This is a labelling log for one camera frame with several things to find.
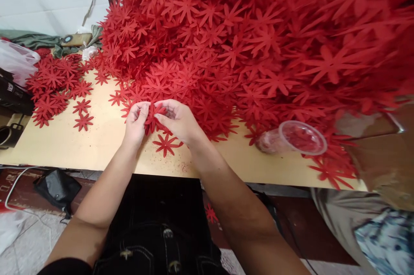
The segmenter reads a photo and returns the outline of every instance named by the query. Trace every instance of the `black bag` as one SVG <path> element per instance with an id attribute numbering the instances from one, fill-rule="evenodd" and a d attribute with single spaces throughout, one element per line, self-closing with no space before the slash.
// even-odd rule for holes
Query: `black bag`
<path id="1" fill-rule="evenodd" d="M 73 177 L 60 169 L 45 172 L 34 182 L 34 190 L 49 201 L 53 206 L 66 212 L 65 219 L 70 219 L 72 209 L 70 203 L 82 186 Z"/>

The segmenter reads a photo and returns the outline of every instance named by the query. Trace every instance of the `person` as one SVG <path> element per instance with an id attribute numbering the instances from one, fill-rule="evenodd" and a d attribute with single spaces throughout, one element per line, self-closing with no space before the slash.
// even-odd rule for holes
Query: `person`
<path id="1" fill-rule="evenodd" d="M 132 106 L 121 146 L 89 190 L 40 275 L 227 274 L 211 241 L 200 181 L 136 175 L 149 102 Z M 155 103 L 188 146 L 205 191 L 246 274 L 309 274 L 270 213 L 210 143 L 188 106 Z"/>
<path id="2" fill-rule="evenodd" d="M 366 275 L 412 274 L 414 213 L 395 209 L 379 194 L 311 189 L 332 234 Z"/>

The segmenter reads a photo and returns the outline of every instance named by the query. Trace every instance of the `plastic cup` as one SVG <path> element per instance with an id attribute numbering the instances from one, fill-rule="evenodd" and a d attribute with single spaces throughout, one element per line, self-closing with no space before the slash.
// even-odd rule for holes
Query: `plastic cup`
<path id="1" fill-rule="evenodd" d="M 327 149 L 326 139 L 314 127 L 300 121 L 285 121 L 277 129 L 264 132 L 256 146 L 265 153 L 296 151 L 320 155 Z"/>

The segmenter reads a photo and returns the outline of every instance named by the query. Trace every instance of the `cardboard box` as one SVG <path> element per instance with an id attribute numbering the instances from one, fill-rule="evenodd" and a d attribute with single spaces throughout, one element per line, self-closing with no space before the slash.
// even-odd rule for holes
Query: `cardboard box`
<path id="1" fill-rule="evenodd" d="M 375 115 L 341 129 L 358 147 L 346 147 L 369 191 L 397 209 L 414 211 L 414 104 L 391 117 Z"/>

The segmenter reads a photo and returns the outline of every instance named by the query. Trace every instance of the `black device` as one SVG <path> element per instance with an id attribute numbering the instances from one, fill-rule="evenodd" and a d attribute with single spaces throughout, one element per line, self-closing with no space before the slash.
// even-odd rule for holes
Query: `black device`
<path id="1" fill-rule="evenodd" d="M 53 206 L 66 212 L 65 219 L 70 219 L 72 209 L 70 203 L 82 188 L 79 182 L 61 169 L 45 172 L 34 182 L 34 190 Z"/>
<path id="2" fill-rule="evenodd" d="M 10 73 L 0 69 L 0 106 L 6 107 L 15 113 L 31 116 L 35 109 L 31 97 L 22 87 L 13 82 Z"/>

